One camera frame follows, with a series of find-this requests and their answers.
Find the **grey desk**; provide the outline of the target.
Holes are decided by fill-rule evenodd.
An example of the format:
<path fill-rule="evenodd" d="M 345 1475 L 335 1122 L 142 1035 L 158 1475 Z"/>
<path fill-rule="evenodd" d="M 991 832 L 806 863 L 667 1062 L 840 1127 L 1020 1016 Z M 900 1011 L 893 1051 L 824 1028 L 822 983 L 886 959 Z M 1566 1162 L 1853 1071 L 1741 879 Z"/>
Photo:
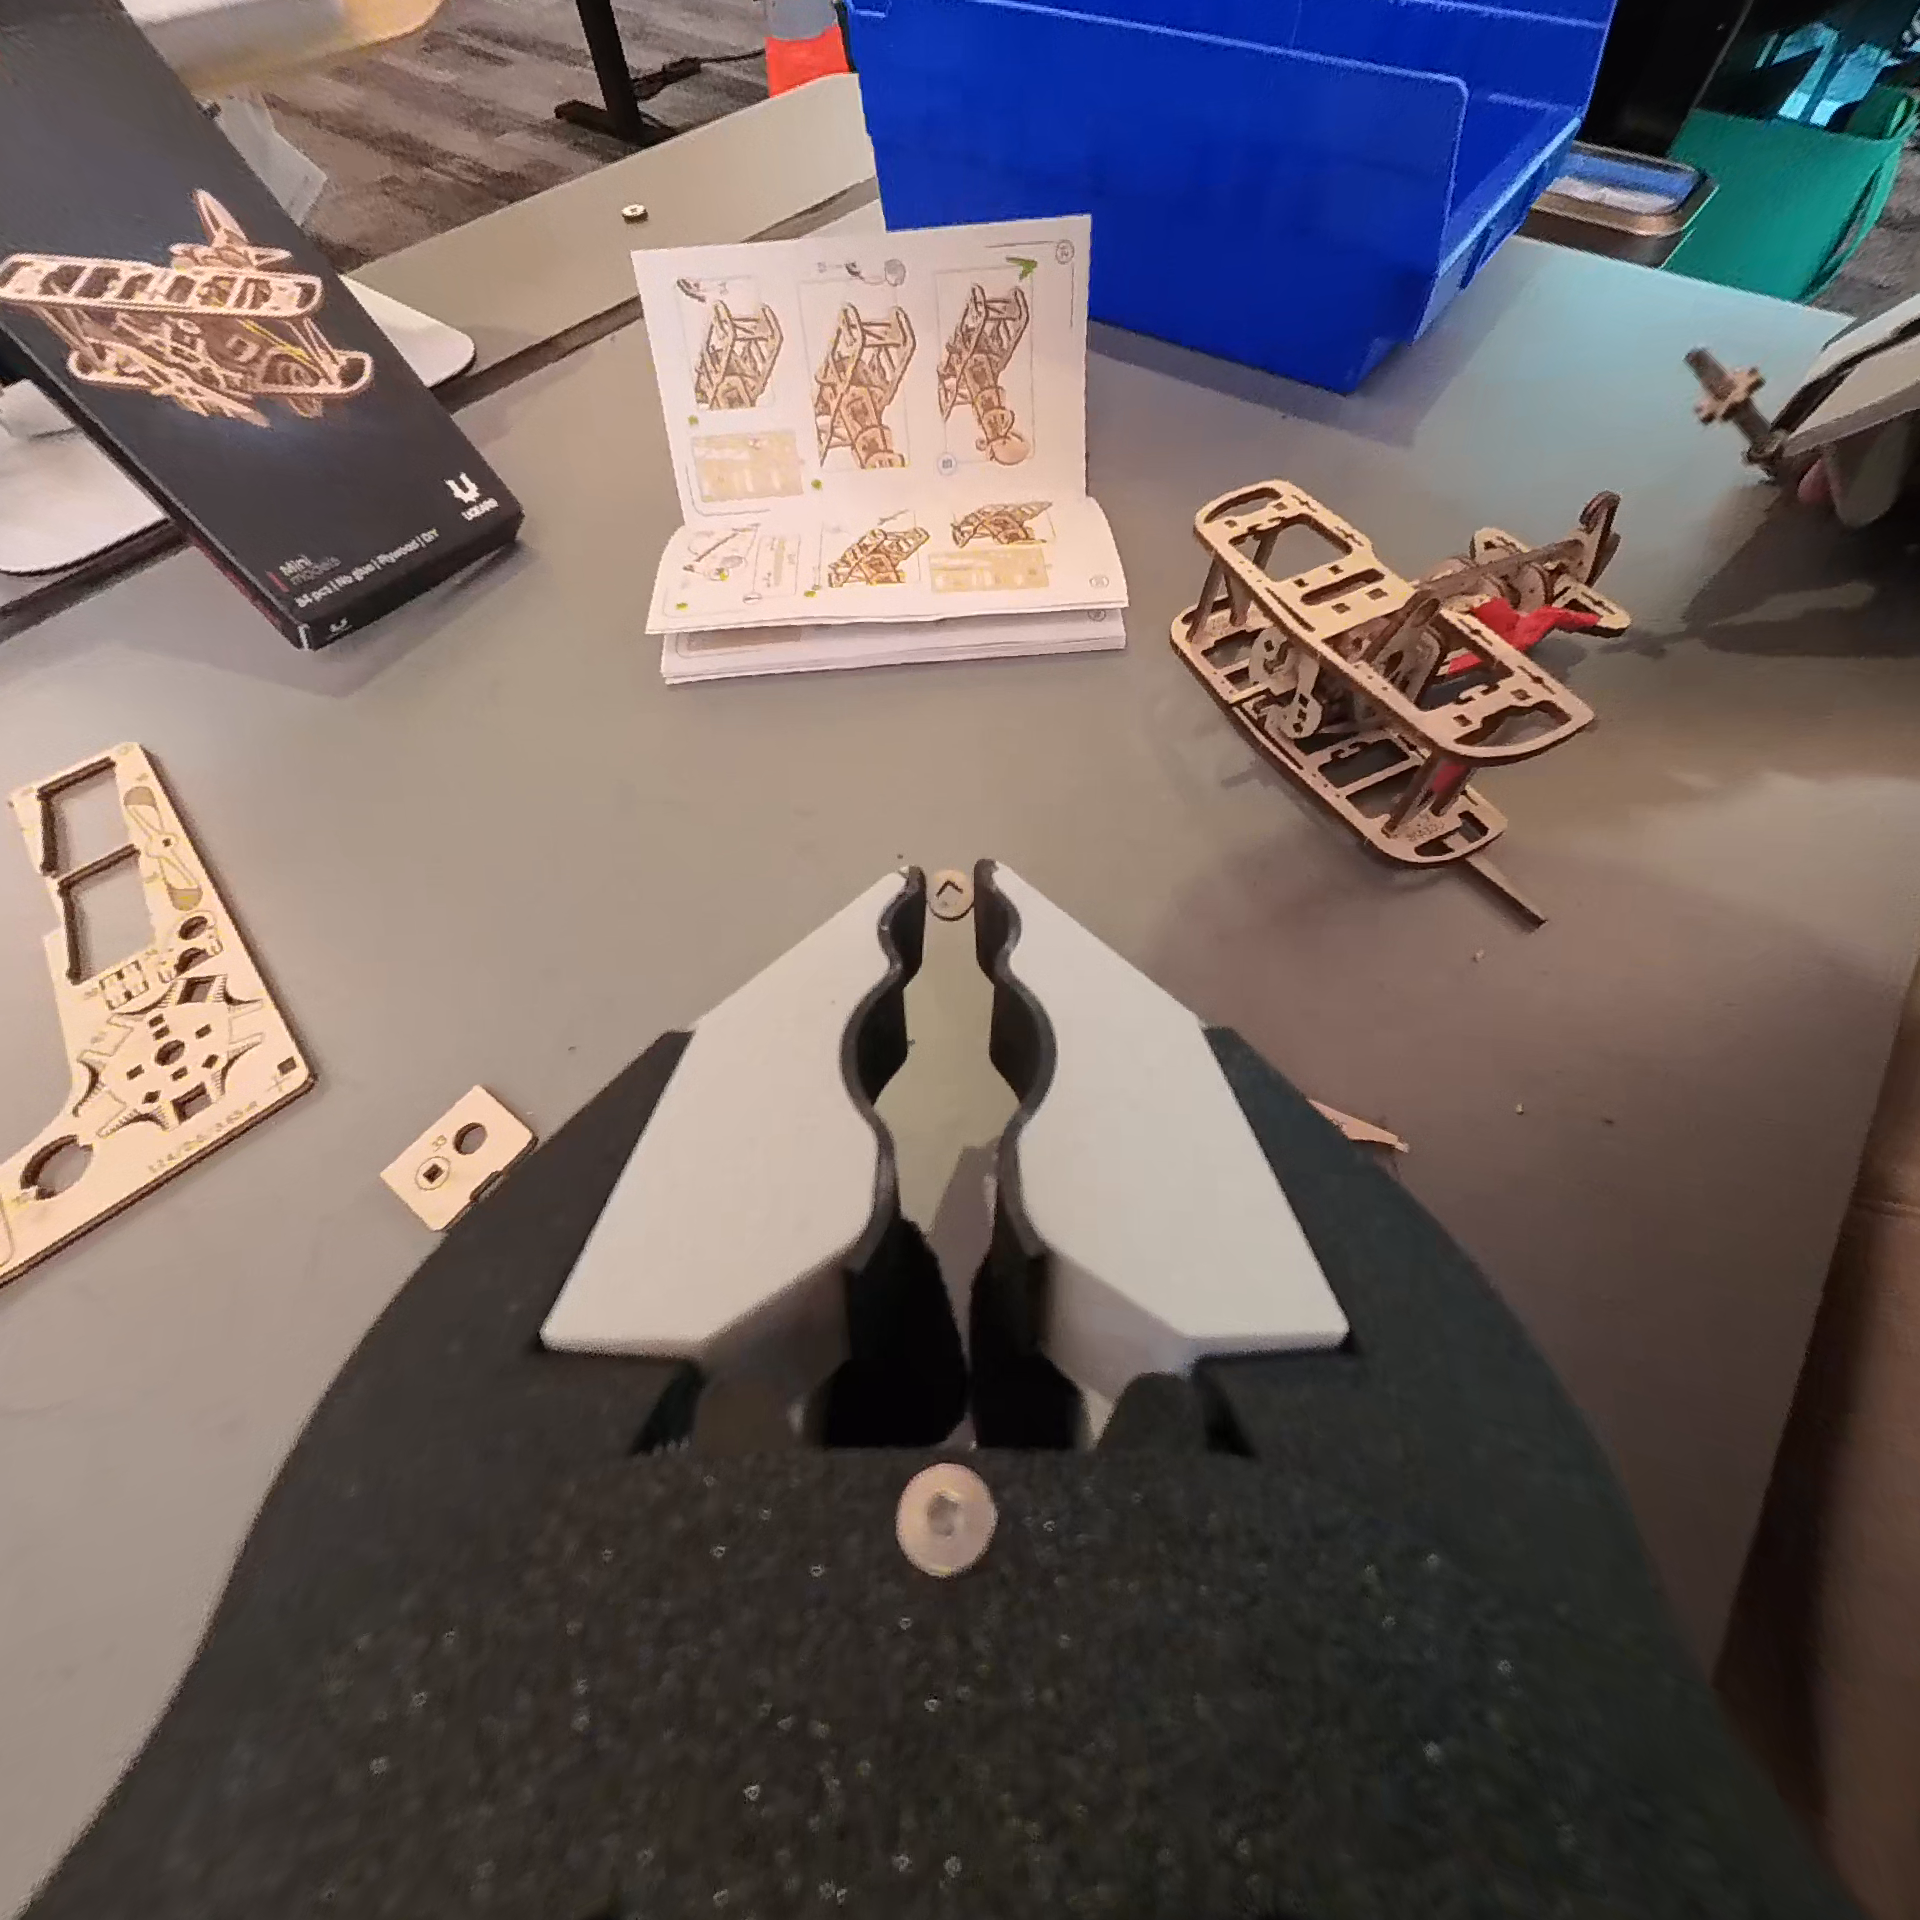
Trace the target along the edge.
<path fill-rule="evenodd" d="M 515 552 L 325 653 L 195 550 L 4 640 L 4 789 L 155 754 L 319 1084 L 4 1287 L 4 1916 L 133 1760 L 303 1419 L 437 1243 L 376 1173 L 483 1084 L 556 1141 L 603 1084 L 897 862 L 1000 858 L 1405 1182 L 1544 1348 L 1715 1666 L 1916 958 L 1916 570 L 1769 516 L 1687 347 L 1792 382 L 1815 309 L 1505 242 L 1357 396 L 1110 327 L 1092 494 L 1115 656 L 667 687 L 676 514 L 630 310 L 671 242 L 859 205 L 809 87 L 392 255 L 465 330 Z M 1285 475 L 1421 567 L 1623 494 L 1597 723 L 1489 787 L 1547 908 L 1395 877 L 1167 650 L 1191 516 Z"/>

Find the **blue plastic bin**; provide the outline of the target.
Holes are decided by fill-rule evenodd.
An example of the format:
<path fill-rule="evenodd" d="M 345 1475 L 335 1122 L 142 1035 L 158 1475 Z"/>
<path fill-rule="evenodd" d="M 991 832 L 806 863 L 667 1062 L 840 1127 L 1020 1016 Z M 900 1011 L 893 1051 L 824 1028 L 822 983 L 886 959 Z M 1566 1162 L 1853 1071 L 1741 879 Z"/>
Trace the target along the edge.
<path fill-rule="evenodd" d="M 1353 392 L 1556 176 L 1606 3 L 849 4 L 893 227 L 1085 213 L 1092 317 Z"/>

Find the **orange cone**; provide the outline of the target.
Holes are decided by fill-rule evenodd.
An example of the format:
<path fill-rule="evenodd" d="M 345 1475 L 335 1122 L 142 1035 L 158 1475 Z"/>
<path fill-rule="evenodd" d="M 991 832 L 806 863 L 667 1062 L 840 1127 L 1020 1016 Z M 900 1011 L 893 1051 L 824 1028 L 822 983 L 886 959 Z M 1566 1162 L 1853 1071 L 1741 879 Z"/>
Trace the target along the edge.
<path fill-rule="evenodd" d="M 758 12 L 765 87 L 772 98 L 852 70 L 840 3 L 765 0 Z"/>

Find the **black table leg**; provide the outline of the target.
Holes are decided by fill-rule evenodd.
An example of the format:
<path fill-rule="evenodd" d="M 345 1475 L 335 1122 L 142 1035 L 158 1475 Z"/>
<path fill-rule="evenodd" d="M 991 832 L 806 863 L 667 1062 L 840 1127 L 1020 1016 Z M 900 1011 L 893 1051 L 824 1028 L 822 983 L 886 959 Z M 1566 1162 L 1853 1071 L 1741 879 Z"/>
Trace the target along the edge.
<path fill-rule="evenodd" d="M 644 151 L 676 136 L 676 130 L 644 110 L 661 92 L 696 77 L 703 62 L 696 55 L 675 55 L 647 74 L 632 74 L 617 15 L 609 3 L 574 4 L 591 74 L 599 87 L 599 102 L 564 100 L 552 108 L 552 119 L 566 128 L 609 136 L 630 151 Z"/>

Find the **wooden biplane model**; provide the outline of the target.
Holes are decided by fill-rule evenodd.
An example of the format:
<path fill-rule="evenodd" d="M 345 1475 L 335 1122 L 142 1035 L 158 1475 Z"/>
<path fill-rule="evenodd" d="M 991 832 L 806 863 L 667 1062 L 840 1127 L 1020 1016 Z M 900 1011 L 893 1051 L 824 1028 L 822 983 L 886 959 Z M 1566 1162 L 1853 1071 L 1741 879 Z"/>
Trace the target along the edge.
<path fill-rule="evenodd" d="M 1206 574 L 1167 642 L 1256 754 L 1376 858 L 1420 874 L 1493 858 L 1505 816 L 1473 776 L 1592 724 L 1536 650 L 1629 626 L 1599 591 L 1617 511 L 1621 494 L 1597 491 L 1543 544 L 1479 527 L 1405 579 L 1291 483 L 1244 487 L 1193 516 Z"/>

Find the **plywood part sheet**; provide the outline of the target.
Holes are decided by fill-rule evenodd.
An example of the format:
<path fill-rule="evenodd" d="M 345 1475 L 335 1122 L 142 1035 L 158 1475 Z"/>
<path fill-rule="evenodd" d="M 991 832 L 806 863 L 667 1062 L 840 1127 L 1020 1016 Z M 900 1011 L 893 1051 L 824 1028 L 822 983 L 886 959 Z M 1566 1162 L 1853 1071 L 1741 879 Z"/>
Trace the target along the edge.
<path fill-rule="evenodd" d="M 60 1114 L 1 1166 L 1 1283 L 316 1084 L 211 863 L 137 743 L 8 795 L 55 908 L 43 940 L 68 1064 Z M 83 884 L 131 874 L 147 940 L 83 952 Z"/>

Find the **small plywood offcut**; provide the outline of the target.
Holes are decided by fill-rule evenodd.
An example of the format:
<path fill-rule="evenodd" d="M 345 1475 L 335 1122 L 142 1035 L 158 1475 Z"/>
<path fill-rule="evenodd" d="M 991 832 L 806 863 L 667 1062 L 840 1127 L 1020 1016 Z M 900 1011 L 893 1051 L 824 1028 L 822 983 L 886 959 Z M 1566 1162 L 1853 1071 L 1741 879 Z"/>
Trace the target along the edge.
<path fill-rule="evenodd" d="M 534 1143 L 533 1128 L 502 1102 L 486 1088 L 471 1088 L 383 1166 L 379 1182 L 428 1230 L 446 1232 Z"/>

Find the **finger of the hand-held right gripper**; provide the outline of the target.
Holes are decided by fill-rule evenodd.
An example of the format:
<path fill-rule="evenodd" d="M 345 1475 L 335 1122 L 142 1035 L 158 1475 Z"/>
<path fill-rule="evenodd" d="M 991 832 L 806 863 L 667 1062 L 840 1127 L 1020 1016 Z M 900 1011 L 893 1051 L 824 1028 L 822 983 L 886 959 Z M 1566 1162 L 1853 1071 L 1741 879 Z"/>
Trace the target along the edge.
<path fill-rule="evenodd" d="M 1916 494 L 1917 374 L 1808 382 L 1779 416 L 1785 483 L 1801 507 L 1871 525 Z"/>
<path fill-rule="evenodd" d="M 1830 388 L 1865 380 L 1871 391 L 1916 392 L 1916 335 L 1917 292 L 1910 292 L 1832 334 L 1816 354 L 1816 382 Z"/>

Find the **thin wooden stick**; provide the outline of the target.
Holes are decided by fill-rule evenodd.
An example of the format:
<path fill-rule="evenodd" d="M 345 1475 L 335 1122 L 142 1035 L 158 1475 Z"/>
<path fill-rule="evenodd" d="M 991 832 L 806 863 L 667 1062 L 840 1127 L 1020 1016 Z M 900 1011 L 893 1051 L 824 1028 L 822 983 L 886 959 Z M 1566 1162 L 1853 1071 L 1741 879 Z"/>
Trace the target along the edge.
<path fill-rule="evenodd" d="M 1465 854 L 1451 862 L 1455 874 L 1463 874 L 1486 892 L 1499 906 L 1513 914 L 1527 927 L 1543 927 L 1549 922 L 1549 914 L 1536 906 L 1510 877 L 1505 877 L 1499 867 L 1484 853 Z"/>

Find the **white instruction booklet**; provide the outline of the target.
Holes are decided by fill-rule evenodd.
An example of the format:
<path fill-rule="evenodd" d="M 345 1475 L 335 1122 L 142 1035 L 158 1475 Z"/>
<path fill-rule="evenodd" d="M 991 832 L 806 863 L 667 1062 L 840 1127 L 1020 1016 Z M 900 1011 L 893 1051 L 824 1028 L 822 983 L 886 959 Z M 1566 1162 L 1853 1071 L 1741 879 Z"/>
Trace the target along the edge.
<path fill-rule="evenodd" d="M 1085 213 L 630 255 L 681 527 L 667 684 L 1109 653 Z"/>

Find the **green bag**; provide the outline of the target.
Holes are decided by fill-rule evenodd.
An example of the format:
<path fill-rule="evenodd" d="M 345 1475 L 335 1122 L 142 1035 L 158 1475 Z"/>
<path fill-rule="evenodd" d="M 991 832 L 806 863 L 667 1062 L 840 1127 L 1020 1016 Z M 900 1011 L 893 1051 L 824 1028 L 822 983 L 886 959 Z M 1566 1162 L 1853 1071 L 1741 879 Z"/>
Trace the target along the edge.
<path fill-rule="evenodd" d="M 1691 110 L 1669 156 L 1715 183 L 1663 267 L 1761 296 L 1809 301 L 1883 213 L 1916 96 L 1873 87 L 1841 128 Z"/>

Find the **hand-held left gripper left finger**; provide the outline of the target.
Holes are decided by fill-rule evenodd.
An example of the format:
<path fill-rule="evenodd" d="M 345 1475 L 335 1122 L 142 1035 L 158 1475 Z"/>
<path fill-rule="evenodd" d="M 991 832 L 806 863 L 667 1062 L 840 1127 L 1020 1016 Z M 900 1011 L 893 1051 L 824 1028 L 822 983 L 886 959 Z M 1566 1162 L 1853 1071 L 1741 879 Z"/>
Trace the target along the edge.
<path fill-rule="evenodd" d="M 541 1324 L 552 1352 L 830 1373 L 897 1215 L 876 1110 L 907 1054 L 923 874 L 897 869 L 691 1031 Z"/>

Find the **metal tin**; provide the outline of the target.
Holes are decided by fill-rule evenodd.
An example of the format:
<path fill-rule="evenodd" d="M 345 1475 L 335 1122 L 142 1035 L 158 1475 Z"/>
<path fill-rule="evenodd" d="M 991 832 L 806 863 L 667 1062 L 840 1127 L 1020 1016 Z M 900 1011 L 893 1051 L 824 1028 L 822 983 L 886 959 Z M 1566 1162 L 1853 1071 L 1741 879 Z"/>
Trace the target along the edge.
<path fill-rule="evenodd" d="M 1577 139 L 1519 234 L 1660 269 L 1715 195 L 1717 180 L 1691 162 Z"/>

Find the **black model kit box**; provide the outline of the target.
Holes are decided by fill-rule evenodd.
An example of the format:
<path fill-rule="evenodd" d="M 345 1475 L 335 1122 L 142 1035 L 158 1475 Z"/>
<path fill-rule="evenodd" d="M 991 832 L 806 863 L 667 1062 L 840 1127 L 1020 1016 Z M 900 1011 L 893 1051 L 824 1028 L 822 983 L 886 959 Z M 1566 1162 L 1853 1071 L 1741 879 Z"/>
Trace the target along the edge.
<path fill-rule="evenodd" d="M 316 652 L 520 506 L 121 4 L 4 4 L 4 370 Z"/>

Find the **wooden axle part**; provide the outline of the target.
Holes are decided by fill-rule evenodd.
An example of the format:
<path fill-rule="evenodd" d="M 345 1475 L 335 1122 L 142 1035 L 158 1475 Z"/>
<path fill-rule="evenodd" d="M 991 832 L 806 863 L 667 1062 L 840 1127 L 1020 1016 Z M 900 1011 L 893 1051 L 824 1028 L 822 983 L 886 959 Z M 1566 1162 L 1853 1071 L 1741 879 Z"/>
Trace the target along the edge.
<path fill-rule="evenodd" d="M 1741 439 L 1744 463 L 1781 484 L 1790 463 L 1785 431 L 1757 406 L 1757 392 L 1765 383 L 1761 373 L 1757 368 L 1727 368 L 1708 347 L 1694 347 L 1684 359 L 1699 383 L 1695 418 L 1702 426 L 1729 426 Z"/>

